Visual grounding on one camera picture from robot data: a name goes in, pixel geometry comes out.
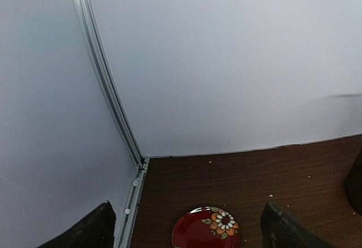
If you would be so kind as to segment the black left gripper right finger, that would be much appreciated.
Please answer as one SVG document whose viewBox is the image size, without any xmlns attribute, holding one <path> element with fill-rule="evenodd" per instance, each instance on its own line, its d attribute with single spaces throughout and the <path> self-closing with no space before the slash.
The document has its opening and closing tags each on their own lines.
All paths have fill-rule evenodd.
<svg viewBox="0 0 362 248">
<path fill-rule="evenodd" d="M 260 227 L 263 247 L 334 247 L 307 231 L 273 203 L 264 207 Z"/>
</svg>

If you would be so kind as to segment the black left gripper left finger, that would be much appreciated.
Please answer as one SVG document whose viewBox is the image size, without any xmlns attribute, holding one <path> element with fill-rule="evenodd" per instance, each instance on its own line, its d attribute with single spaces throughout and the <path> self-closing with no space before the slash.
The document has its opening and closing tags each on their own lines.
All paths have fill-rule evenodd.
<svg viewBox="0 0 362 248">
<path fill-rule="evenodd" d="M 39 248 L 114 247 L 116 214 L 109 201 L 101 203 L 78 223 Z"/>
</svg>

